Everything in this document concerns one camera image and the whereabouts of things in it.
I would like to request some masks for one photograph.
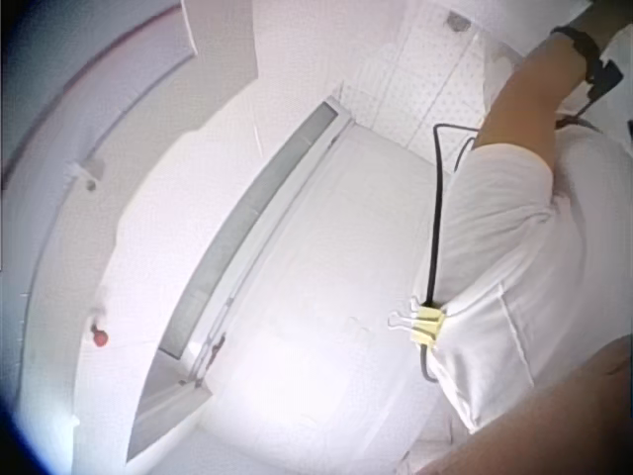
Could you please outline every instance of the white panel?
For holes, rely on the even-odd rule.
[[[453,32],[445,24],[449,10],[424,0],[398,66],[424,78],[427,88],[441,87],[473,37],[473,29]]]
[[[231,307],[207,430],[293,470],[394,469],[438,395],[407,335],[386,328],[427,243],[433,186],[432,165],[367,130],[339,140]]]
[[[383,97],[393,71],[392,63],[370,57],[345,83],[368,96]]]
[[[470,43],[442,92],[484,115],[484,50],[481,36],[477,35]]]
[[[292,475],[240,453],[209,433],[196,429],[167,454],[151,475]]]

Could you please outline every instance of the wall tile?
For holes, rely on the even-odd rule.
[[[418,124],[419,117],[385,103],[378,112],[373,131],[392,142],[406,146],[415,134]]]
[[[379,100],[346,84],[343,85],[341,105],[351,112],[357,124],[371,128],[378,113]]]

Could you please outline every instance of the yellow binder clip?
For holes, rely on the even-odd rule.
[[[392,323],[392,317],[397,317],[398,323]],[[395,311],[387,320],[390,330],[404,330],[410,332],[411,341],[425,344],[429,348],[437,342],[437,335],[444,324],[446,315],[438,309],[423,307],[413,297],[411,299],[411,317],[406,317]]]

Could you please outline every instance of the white surface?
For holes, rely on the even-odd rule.
[[[291,475],[240,453],[199,428],[172,449],[151,475]]]
[[[631,156],[581,127],[558,147],[554,174],[524,148],[478,148],[445,197],[429,366],[470,430],[630,333]]]
[[[178,361],[181,370],[187,373],[191,371],[196,358],[199,356],[201,346],[211,332],[215,334],[212,336],[215,341],[218,340],[218,336],[222,334],[228,325],[228,320],[230,320],[230,316],[226,315],[230,302],[232,302],[236,292],[239,291],[239,287],[248,271],[252,268],[255,259],[284,215],[288,212],[288,208],[301,193],[306,181],[315,173],[332,141],[352,123],[349,113],[344,111],[336,101],[329,98],[327,104],[336,111],[336,118],[302,157],[268,203],[265,211],[253,225],[248,236],[240,245],[239,250],[231,259],[228,268],[209,298],[207,306],[196,324],[183,357]]]
[[[187,440],[189,440],[188,436],[197,430],[198,421],[204,410],[205,406],[203,405],[169,433],[128,462],[125,474],[144,475],[154,467],[157,467],[165,457],[171,455],[172,458],[176,458],[178,453],[188,450],[189,448],[186,445]],[[188,472],[180,471],[180,473],[189,475]]]
[[[455,33],[449,10],[430,0],[407,3],[406,20],[335,92],[360,125],[434,162],[432,127],[478,127],[484,117],[484,52],[479,29]],[[441,133],[444,168],[454,168],[470,134]]]
[[[79,173],[77,163],[84,162],[148,89],[191,54],[180,10],[161,17],[112,50],[67,92],[33,137],[3,196],[2,219],[7,231],[3,235],[3,395],[8,401],[14,396],[11,393],[17,389],[24,360],[20,422],[39,455],[61,473],[69,470],[72,457],[68,421],[73,414],[72,384],[84,328],[82,316],[72,313],[66,304],[84,282],[70,294],[36,291],[30,300],[34,274],[68,183]],[[98,180],[101,173],[95,171],[95,175]],[[84,244],[74,240],[72,249]],[[65,265],[76,263],[84,268],[84,277],[93,271],[84,267],[85,261],[72,260],[74,255],[65,257]],[[59,268],[41,269],[39,277],[44,281],[59,279]]]
[[[68,81],[120,36],[179,0],[45,0],[30,5],[7,48],[2,109],[3,165]]]
[[[386,328],[426,243],[433,176],[365,129],[339,140],[236,296],[204,428],[296,471],[396,467],[438,396]]]
[[[103,327],[109,332],[110,341],[107,349],[102,349],[111,351],[113,361],[113,365],[110,359],[106,364],[95,354],[96,348],[92,342],[87,339],[82,341],[75,381],[75,405],[79,418],[86,419],[89,424],[80,425],[76,431],[73,464],[76,473],[110,474],[123,470],[145,376],[170,311],[176,303],[174,291],[178,292],[180,288],[181,292],[189,277],[187,275],[181,280],[183,268],[170,266],[174,262],[174,253],[182,249],[174,251],[169,246],[163,248],[169,235],[152,234],[155,227],[165,223],[166,217],[156,212],[160,207],[151,208],[149,213],[141,216],[136,228],[127,215],[121,220],[120,216],[125,214],[124,209],[132,197],[138,196],[135,192],[143,178],[174,142],[184,133],[201,127],[256,72],[250,2],[192,0],[187,3],[187,8],[198,55],[163,81],[126,115],[97,151],[97,156],[106,163],[106,174],[98,184],[97,193],[93,193],[92,200],[87,200],[82,187],[75,186],[66,201],[64,216],[58,223],[60,244],[68,243],[71,239],[77,241],[79,237],[87,239],[89,245],[79,249],[80,252],[74,248],[73,256],[95,259],[93,268],[99,272],[99,278],[103,276],[104,269],[107,274],[100,288],[99,279],[91,279],[84,284],[84,287],[92,286],[80,296],[86,298],[87,302],[78,298],[65,298],[67,305],[72,306],[74,315],[84,319],[87,317],[86,308],[90,305],[100,303],[104,306],[106,315]],[[219,45],[223,48],[231,45],[232,49],[222,50]],[[183,170],[191,171],[191,168],[183,166]],[[188,176],[177,174],[176,178],[183,180],[180,182],[182,186],[190,184]],[[176,201],[181,196],[169,183],[164,183],[163,190],[166,196]],[[131,210],[133,216],[137,216],[134,204]],[[180,215],[187,216],[182,210]],[[111,242],[95,239],[94,223],[98,223],[110,236],[116,235],[116,247]],[[193,219],[189,226],[185,225],[180,230],[172,228],[172,232],[194,235],[196,230],[192,226],[195,223]],[[131,262],[122,262],[115,256],[107,265],[113,248],[117,250],[118,257],[130,252],[131,247],[134,248],[143,236],[142,226],[146,226],[145,250],[153,252],[155,259],[151,260],[147,252],[140,252],[132,253]],[[140,231],[141,235],[131,229]],[[64,278],[57,278],[57,282],[48,280],[46,285],[48,289],[56,287],[55,290],[62,287],[59,289],[61,295],[74,297],[72,293],[64,294],[63,287],[72,285],[73,279],[85,278],[85,275],[76,267],[64,265],[63,260],[57,261],[63,258],[63,252],[60,251],[65,249],[65,246],[60,247],[50,249],[50,260],[57,265],[56,275],[60,275],[59,267],[63,268],[65,272],[61,275]],[[108,278],[113,268],[125,267],[127,264],[135,264],[135,272],[138,273],[122,276],[122,283],[130,282],[133,276],[138,277],[138,281],[135,281],[135,286],[119,292],[121,287],[111,286]],[[181,264],[191,266],[192,270],[195,265],[185,253],[182,254]],[[146,285],[150,283],[155,284],[155,287],[146,293]],[[122,311],[122,305],[125,304],[132,305]],[[154,312],[153,305],[156,304],[165,307],[160,312]],[[136,376],[127,378],[120,374],[122,368]],[[116,394],[117,398],[104,398],[102,392]],[[103,401],[103,404],[95,405],[94,401]]]
[[[113,358],[119,364],[129,358],[126,365],[133,364],[138,374],[148,371],[177,300],[222,219],[266,161],[327,96],[328,81],[339,81],[356,55],[382,42],[392,29],[391,13],[398,12],[393,4],[388,8],[378,1],[371,8],[352,1],[256,2],[259,78],[209,119],[254,73],[250,3],[190,1],[187,8],[199,55],[134,108],[98,150],[107,171],[101,192],[90,202],[79,186],[70,192],[68,214],[58,225],[59,247],[50,250],[50,268],[64,278],[48,279],[43,287],[47,295],[68,296],[73,295],[67,289],[73,289],[75,279],[81,279],[82,288],[92,285],[92,295],[80,297],[92,297],[93,302],[64,300],[75,316],[85,316],[90,304],[103,305],[109,346],[121,352]],[[331,22],[334,14],[340,22]],[[116,230],[116,247],[96,239],[95,223],[110,236]],[[64,265],[60,251],[79,239],[88,245],[79,253],[73,249],[73,256],[98,257],[92,266],[95,273],[106,267],[115,250],[98,292],[94,279],[85,281],[76,267]],[[84,341],[75,394],[77,406],[87,413],[90,402],[100,398],[99,388],[112,379],[112,373],[90,366],[92,353],[91,343]],[[78,472],[119,469],[143,382],[143,377],[127,381],[116,405],[104,405],[99,414],[89,416],[93,426],[78,428],[83,432],[77,436]],[[99,443],[97,426],[108,428],[100,435],[112,440]]]

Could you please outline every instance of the wire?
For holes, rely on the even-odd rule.
[[[474,141],[475,141],[475,138],[474,137],[470,137],[462,145],[462,149],[460,150],[459,155],[457,155],[457,160],[455,161],[455,168],[453,169],[453,173],[457,171],[457,167],[459,166],[459,162],[462,161],[462,155],[466,151],[466,148],[468,148],[468,145],[470,143],[473,143]]]
[[[439,252],[439,227],[442,221],[442,195],[444,192],[444,166],[442,164],[442,147],[439,142],[439,130],[440,129],[456,129],[458,131],[477,133],[479,129],[473,129],[471,127],[458,126],[455,124],[435,124],[433,126],[433,140],[435,142],[435,214],[433,216],[433,232],[431,235],[431,258],[428,269],[428,283],[426,285],[426,301],[422,304],[424,307],[434,307],[433,296],[435,294],[435,278],[437,276],[437,254]],[[466,143],[462,147],[462,151],[458,157],[457,165],[461,155],[466,149]],[[420,346],[419,349],[419,362],[422,368],[422,376],[429,383],[436,383],[437,379],[433,378],[426,367],[426,352],[427,347],[425,344]]]

